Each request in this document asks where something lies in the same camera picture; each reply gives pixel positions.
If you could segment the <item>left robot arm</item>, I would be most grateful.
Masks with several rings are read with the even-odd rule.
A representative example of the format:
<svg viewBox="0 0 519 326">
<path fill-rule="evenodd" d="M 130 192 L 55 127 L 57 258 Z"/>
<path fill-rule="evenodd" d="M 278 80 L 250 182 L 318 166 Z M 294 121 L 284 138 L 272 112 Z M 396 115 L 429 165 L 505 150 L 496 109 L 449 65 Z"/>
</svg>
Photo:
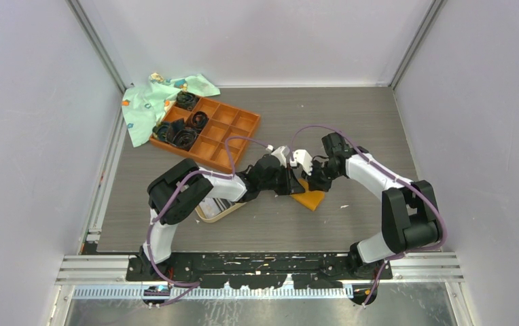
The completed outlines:
<svg viewBox="0 0 519 326">
<path fill-rule="evenodd" d="M 171 256 L 177 225 L 204 199 L 245 203 L 255 200 L 263 191 L 290 196 L 303 194 L 305 189 L 292 168 L 270 154 L 233 175 L 202 168 L 191 158 L 180 161 L 147 188 L 150 220 L 141 249 L 144 273 L 153 280 L 167 276 L 170 270 L 167 259 Z"/>
</svg>

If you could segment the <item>orange leather card holder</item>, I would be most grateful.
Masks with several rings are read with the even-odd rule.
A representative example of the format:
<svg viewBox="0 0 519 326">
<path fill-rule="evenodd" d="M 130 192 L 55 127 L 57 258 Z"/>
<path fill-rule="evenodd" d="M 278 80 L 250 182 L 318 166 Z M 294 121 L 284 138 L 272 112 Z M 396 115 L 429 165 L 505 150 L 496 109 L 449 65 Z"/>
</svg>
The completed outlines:
<svg viewBox="0 0 519 326">
<path fill-rule="evenodd" d="M 301 205 L 305 206 L 307 209 L 316 211 L 325 198 L 325 192 L 319 190 L 309 190 L 308 182 L 303 179 L 300 179 L 299 183 L 303 187 L 304 192 L 301 194 L 292 194 L 291 197 Z"/>
</svg>

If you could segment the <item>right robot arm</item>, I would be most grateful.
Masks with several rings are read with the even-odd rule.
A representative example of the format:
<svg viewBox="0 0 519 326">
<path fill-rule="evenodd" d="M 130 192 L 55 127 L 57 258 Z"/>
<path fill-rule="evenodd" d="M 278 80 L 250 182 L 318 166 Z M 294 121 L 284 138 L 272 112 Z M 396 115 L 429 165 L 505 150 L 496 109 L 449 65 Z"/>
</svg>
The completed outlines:
<svg viewBox="0 0 519 326">
<path fill-rule="evenodd" d="M 363 185 L 381 203 L 379 233 L 349 249 L 348 268 L 355 278 L 367 278 L 377 261 L 444 239 L 446 233 L 429 182 L 400 177 L 337 132 L 324 136 L 322 144 L 325 155 L 312 158 L 302 172 L 308 188 L 327 192 L 334 180 L 345 177 Z"/>
</svg>

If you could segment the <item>oval wooden card tray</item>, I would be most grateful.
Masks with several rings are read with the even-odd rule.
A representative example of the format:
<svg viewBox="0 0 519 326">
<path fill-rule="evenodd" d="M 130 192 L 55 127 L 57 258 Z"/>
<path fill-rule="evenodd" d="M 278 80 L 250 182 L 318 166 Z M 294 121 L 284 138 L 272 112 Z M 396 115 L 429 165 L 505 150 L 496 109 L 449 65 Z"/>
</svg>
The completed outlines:
<svg viewBox="0 0 519 326">
<path fill-rule="evenodd" d="M 197 216 L 205 223 L 215 223 L 244 206 L 221 198 L 205 198 L 195 209 Z"/>
</svg>

